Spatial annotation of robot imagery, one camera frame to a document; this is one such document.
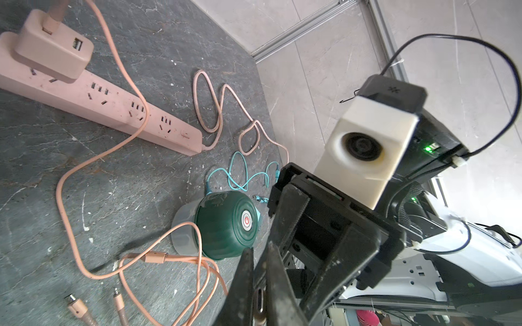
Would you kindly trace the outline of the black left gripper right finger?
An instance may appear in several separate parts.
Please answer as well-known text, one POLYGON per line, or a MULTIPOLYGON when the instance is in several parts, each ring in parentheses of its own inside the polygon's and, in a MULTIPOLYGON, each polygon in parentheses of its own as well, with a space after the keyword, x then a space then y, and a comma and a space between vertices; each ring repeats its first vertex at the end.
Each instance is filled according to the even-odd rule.
POLYGON ((267 325, 308 325, 297 304, 279 248, 273 242, 266 246, 266 294, 267 325))

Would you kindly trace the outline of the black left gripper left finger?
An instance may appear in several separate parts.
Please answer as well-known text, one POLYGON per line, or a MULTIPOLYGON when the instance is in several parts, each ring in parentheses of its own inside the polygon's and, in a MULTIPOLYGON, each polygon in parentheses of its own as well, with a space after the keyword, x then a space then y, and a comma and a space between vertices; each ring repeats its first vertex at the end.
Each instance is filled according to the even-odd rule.
POLYGON ((243 250, 230 291, 213 325, 244 325, 253 323, 254 250, 243 250))

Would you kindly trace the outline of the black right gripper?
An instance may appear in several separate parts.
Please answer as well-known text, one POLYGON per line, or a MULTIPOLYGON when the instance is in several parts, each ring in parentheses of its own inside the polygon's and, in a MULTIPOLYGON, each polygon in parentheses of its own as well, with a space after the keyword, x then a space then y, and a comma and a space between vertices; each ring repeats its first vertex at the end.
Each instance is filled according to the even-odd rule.
POLYGON ((302 272, 290 268, 288 276, 296 297, 304 297, 300 308, 308 321, 354 277, 349 285, 375 289, 406 247, 406 232, 396 222, 295 163, 281 169, 268 208, 274 217, 268 243, 281 258, 289 250, 304 263, 302 272))

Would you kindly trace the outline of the pink power strip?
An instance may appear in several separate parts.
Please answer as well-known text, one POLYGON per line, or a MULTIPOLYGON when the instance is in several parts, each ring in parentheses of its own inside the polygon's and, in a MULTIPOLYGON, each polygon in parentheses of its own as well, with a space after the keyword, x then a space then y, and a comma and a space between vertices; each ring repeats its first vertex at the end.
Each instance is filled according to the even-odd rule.
POLYGON ((155 105, 144 107, 138 96, 89 71, 67 84, 16 61, 13 54, 17 39, 15 33, 1 34, 2 89, 126 134, 145 124, 139 134, 143 140, 186 156, 202 152, 203 134, 199 129, 155 105))

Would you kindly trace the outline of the pink USB charger adapter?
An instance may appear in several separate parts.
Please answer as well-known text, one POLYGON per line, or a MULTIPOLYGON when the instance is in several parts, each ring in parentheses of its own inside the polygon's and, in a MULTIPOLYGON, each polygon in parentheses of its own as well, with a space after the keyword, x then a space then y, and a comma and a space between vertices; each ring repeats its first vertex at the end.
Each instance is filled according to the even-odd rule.
POLYGON ((32 10, 14 44, 14 58, 68 84, 76 81, 91 61, 94 45, 63 24, 68 1, 49 11, 32 10))

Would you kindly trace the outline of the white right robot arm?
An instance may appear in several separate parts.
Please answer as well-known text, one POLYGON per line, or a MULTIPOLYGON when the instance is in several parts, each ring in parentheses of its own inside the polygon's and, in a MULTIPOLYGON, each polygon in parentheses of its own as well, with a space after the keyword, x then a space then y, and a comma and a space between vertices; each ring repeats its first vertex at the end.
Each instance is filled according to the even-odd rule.
POLYGON ((424 108, 427 90, 370 76, 314 172, 294 163, 269 197, 273 220, 254 270, 269 320, 311 320, 339 306, 396 316, 521 314, 521 239, 473 224, 425 185, 469 150, 424 108))

